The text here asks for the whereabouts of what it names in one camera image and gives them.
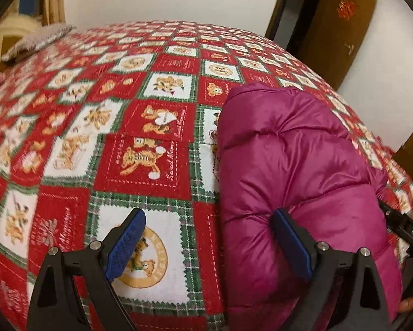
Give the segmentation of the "magenta puffer down jacket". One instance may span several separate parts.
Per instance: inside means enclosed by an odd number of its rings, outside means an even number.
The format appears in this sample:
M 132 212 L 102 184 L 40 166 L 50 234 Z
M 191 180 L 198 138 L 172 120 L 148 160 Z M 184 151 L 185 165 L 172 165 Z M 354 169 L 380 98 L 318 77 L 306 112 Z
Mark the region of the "magenta puffer down jacket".
M 368 248 L 396 316 L 402 276 L 378 202 L 387 174 L 322 100 L 295 88 L 234 87 L 218 120 L 218 158 L 231 330 L 277 330 L 304 291 L 269 225 L 280 208 L 317 241 Z

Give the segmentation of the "red patchwork teddy bedspread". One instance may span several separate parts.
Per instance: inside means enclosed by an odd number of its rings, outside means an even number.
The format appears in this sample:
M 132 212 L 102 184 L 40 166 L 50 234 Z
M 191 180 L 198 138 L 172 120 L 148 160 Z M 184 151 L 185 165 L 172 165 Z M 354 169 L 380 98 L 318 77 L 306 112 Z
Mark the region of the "red patchwork teddy bedspread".
M 380 200 L 413 219 L 413 181 L 321 76 L 249 31 L 128 22 L 52 43 L 0 85 L 0 315 L 26 330 L 47 252 L 87 247 L 133 209 L 140 241 L 112 286 L 138 330 L 231 330 L 218 120 L 230 91 L 295 88 L 322 100 L 368 163 Z

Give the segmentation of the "brown wooden door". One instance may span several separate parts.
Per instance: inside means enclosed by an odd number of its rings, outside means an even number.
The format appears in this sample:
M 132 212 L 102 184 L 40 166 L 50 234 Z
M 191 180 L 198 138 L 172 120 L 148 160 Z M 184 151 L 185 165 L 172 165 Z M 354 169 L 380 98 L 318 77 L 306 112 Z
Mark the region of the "brown wooden door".
M 319 0 L 309 30 L 297 52 L 297 58 L 321 76 L 333 89 L 343 83 L 366 36 L 377 0 L 351 0 L 356 15 L 350 21 L 337 13 L 340 0 Z M 344 46 L 355 48 L 351 55 Z

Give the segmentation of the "red double happiness decal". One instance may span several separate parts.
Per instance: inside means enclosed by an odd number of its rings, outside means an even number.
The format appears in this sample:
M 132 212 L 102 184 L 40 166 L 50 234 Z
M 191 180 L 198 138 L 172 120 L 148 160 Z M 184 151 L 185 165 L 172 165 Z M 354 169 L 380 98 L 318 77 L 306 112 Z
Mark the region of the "red double happiness decal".
M 345 21 L 350 21 L 356 15 L 356 4 L 351 0 L 340 0 L 337 6 L 338 16 Z

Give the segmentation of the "striped grey pillow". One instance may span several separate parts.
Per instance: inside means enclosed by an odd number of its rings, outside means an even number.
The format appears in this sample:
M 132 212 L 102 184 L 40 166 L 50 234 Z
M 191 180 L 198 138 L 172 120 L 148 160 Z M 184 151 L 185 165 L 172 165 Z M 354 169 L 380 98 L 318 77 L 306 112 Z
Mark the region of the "striped grey pillow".
M 22 61 L 65 37 L 74 29 L 76 29 L 74 25 L 59 22 L 38 28 L 35 32 L 23 37 L 11 46 L 8 51 L 1 56 L 1 61 L 4 63 Z

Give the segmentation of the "cream wooden headboard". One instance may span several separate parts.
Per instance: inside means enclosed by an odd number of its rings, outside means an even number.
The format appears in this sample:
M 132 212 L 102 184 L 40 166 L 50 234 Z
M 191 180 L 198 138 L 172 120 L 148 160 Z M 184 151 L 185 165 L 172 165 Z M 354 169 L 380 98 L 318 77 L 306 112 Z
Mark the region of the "cream wooden headboard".
M 5 69 L 1 56 L 21 38 L 32 34 L 42 24 L 34 17 L 11 13 L 0 21 L 0 72 Z

